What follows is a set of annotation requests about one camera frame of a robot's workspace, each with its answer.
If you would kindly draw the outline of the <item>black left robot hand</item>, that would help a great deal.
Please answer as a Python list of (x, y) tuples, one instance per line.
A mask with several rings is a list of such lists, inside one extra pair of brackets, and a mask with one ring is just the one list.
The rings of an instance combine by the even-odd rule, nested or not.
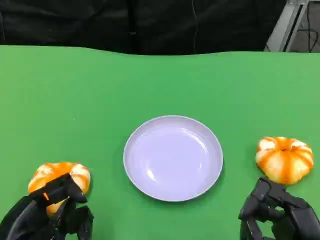
[(23, 196), (0, 223), (2, 240), (90, 240), (94, 216), (87, 197), (66, 173)]

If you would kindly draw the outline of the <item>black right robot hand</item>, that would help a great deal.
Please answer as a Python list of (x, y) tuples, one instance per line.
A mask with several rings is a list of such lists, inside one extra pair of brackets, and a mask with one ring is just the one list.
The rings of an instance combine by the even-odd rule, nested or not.
[(318, 240), (320, 220), (314, 209), (303, 198), (287, 192), (282, 184), (260, 177), (240, 210), (239, 238), (268, 240), (259, 222), (272, 222), (274, 240)]

